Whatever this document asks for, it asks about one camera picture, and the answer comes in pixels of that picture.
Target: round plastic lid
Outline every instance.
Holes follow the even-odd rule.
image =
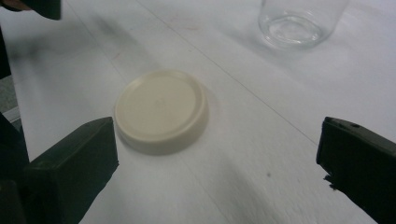
[[[157,71],[131,82],[116,104],[121,136],[132,148],[168,154],[195,141],[208,120],[204,89],[175,70]]]

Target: white table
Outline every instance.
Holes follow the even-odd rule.
[[[172,68],[205,86],[210,121],[168,156],[130,149],[81,223],[374,223],[316,165],[321,122],[396,141],[396,2],[355,0],[334,34],[282,54],[259,0],[64,0],[63,19],[0,9],[31,160],[113,116],[123,88]]]

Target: glass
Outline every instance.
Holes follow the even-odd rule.
[[[334,30],[349,0],[262,0],[265,41],[281,49],[314,47]]]

